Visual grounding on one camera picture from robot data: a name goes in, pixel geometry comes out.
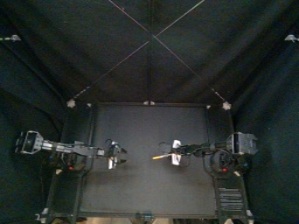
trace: cable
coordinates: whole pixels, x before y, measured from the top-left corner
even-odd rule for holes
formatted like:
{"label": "cable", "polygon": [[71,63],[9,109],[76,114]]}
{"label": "cable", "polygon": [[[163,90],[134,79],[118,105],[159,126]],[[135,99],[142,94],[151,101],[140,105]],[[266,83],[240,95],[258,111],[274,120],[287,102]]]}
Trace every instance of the cable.
{"label": "cable", "polygon": [[[124,9],[122,9],[118,4],[112,1],[108,0],[115,7],[130,17],[130,19],[148,32],[148,30],[143,27],[143,25],[130,16],[130,14],[124,11]],[[199,5],[204,2],[206,0],[202,0],[200,2],[198,2],[195,4],[195,6],[178,18],[174,20],[174,22],[156,34],[152,35],[152,37],[158,40],[158,42],[164,46],[164,48],[171,52],[171,54],[175,56],[175,58],[184,64],[184,66],[190,69],[190,71],[196,75],[196,77],[199,79],[202,79],[202,77],[195,73],[195,71],[191,69],[191,67],[187,65],[187,63],[180,59],[180,57],[174,53],[174,51],[167,47],[167,45],[163,43],[163,41],[158,38],[159,35],[162,35],[172,26],[174,24],[178,23],[178,21],[184,18],[198,7]],[[147,42],[98,78],[95,79],[94,82],[91,82],[91,84],[70,99],[71,101],[74,101],[76,98],[79,98],[79,96],[87,92],[91,87],[115,70],[115,68],[123,64],[123,62],[150,43],[150,40],[147,40]],[[226,102],[227,100],[224,99],[224,97],[220,95],[220,93],[214,89],[214,87],[211,85],[208,85],[208,88],[211,89],[212,93]]]}
{"label": "cable", "polygon": [[[202,77],[195,73],[192,68],[187,65],[187,63],[183,61],[183,59],[176,55],[176,53],[170,49],[170,47],[164,44],[164,42],[154,35],[154,38],[158,40],[158,42],[163,45],[163,47],[168,50],[168,52],[172,54],[172,56],[183,63],[183,65],[190,69],[191,73],[195,74],[199,80],[202,80]],[[220,93],[215,90],[215,88],[207,84],[210,90],[212,93],[226,102],[227,100],[224,97],[220,95]]]}
{"label": "cable", "polygon": [[167,31],[171,26],[174,26],[174,24],[176,24],[176,22],[187,15],[190,14],[196,8],[198,6],[204,2],[206,0],[202,0],[199,3],[195,4],[195,6],[178,18],[174,20],[174,22],[155,35],[156,37],[164,33],[164,31]]}
{"label": "cable", "polygon": [[146,41],[127,56],[126,58],[103,74],[100,75],[92,82],[91,84],[84,87],[80,92],[70,99],[71,101],[74,101],[76,98],[80,97],[80,95],[87,92],[92,86],[95,86],[95,84],[146,47],[146,45],[150,42]]}

